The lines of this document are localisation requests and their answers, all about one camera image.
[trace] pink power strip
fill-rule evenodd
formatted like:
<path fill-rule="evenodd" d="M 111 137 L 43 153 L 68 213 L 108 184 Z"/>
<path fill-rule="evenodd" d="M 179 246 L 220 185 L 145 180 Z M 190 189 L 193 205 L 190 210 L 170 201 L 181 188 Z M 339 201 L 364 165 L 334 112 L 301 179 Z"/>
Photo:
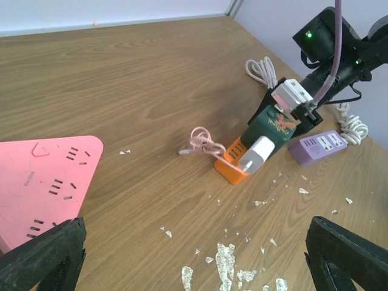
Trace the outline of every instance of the pink power strip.
<path fill-rule="evenodd" d="M 0 250 L 77 217 L 103 149 L 94 136 L 0 142 Z"/>

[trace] white charger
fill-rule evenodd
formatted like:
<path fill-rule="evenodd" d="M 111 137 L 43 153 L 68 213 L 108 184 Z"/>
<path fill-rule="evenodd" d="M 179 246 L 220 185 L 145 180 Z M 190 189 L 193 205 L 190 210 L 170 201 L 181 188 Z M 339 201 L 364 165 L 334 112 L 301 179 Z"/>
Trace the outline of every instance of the white charger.
<path fill-rule="evenodd" d="M 260 138 L 238 161 L 238 165 L 247 174 L 255 173 L 275 149 L 275 144 L 266 136 Z"/>
<path fill-rule="evenodd" d="M 278 106 L 290 112 L 302 103 L 312 101 L 311 95 L 295 79 L 287 79 L 271 93 Z"/>

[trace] white coiled cable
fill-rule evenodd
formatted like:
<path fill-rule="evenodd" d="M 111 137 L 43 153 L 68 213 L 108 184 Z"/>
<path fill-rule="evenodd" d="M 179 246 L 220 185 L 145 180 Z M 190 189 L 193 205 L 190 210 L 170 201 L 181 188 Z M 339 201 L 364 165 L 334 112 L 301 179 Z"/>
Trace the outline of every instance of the white coiled cable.
<path fill-rule="evenodd" d="M 368 126 L 360 121 L 359 116 L 347 116 L 350 109 L 348 102 L 336 104 L 335 108 L 339 113 L 338 123 L 341 124 L 341 136 L 348 144 L 360 145 L 361 141 L 368 135 Z"/>
<path fill-rule="evenodd" d="M 278 84 L 275 68 L 273 67 L 272 61 L 267 56 L 258 62 L 249 59 L 245 63 L 245 71 L 251 78 L 264 84 L 268 89 L 273 89 Z"/>

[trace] paper scrap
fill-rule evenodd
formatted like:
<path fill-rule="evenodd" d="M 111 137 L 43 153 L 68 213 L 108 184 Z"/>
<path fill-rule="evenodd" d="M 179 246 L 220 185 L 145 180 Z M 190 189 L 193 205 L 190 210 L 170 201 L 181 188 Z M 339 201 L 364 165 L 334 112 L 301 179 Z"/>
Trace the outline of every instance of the paper scrap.
<path fill-rule="evenodd" d="M 229 247 L 226 247 L 223 244 L 217 244 L 217 247 L 216 263 L 219 278 L 221 279 L 219 291 L 230 291 L 232 288 L 231 280 L 235 276 L 235 256 L 233 256 L 235 246 L 229 244 Z"/>
<path fill-rule="evenodd" d="M 193 269 L 187 266 L 182 268 L 182 283 L 185 291 L 191 291 L 191 281 L 193 276 Z"/>
<path fill-rule="evenodd" d="M 309 194 L 309 191 L 304 190 L 303 188 L 299 188 L 299 193 L 301 193 L 301 194 Z"/>
<path fill-rule="evenodd" d="M 276 291 L 287 291 L 288 289 L 286 280 L 282 278 L 276 279 Z"/>
<path fill-rule="evenodd" d="M 273 244 L 275 247 L 277 247 L 277 246 L 278 246 L 278 245 L 276 244 L 276 242 L 275 242 L 275 240 L 274 240 L 273 238 L 271 238 L 269 241 L 270 241 L 270 242 L 271 242 L 271 244 Z"/>
<path fill-rule="evenodd" d="M 208 264 L 210 264 L 212 261 L 214 261 L 214 259 L 209 257 L 209 256 L 207 256 L 206 259 L 205 259 L 205 262 L 208 263 Z"/>
<path fill-rule="evenodd" d="M 237 277 L 239 278 L 240 281 L 247 281 L 247 282 L 251 282 L 255 275 L 257 274 L 257 271 L 256 270 L 253 270 L 253 271 L 243 271 L 243 270 L 239 270 L 237 271 Z"/>

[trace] wooden table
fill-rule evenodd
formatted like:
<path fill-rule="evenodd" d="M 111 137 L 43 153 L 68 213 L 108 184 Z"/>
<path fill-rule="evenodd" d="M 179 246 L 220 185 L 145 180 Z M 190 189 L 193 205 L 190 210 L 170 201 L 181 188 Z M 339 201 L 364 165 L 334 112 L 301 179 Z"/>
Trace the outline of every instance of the wooden table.
<path fill-rule="evenodd" d="M 0 39 L 1 141 L 95 135 L 105 145 L 81 210 L 77 290 L 184 290 L 184 266 L 192 290 L 218 290 L 205 262 L 217 243 L 235 245 L 235 273 L 261 271 L 241 290 L 274 290 L 276 278 L 314 290 L 303 254 L 314 215 L 388 248 L 388 153 L 370 138 L 308 168 L 283 148 L 239 186 L 213 158 L 177 155 L 198 125 L 226 146 L 243 132 L 266 91 L 244 63 L 265 56 L 278 76 L 299 78 L 226 17 Z M 315 132 L 337 127 L 330 107 L 321 113 Z"/>

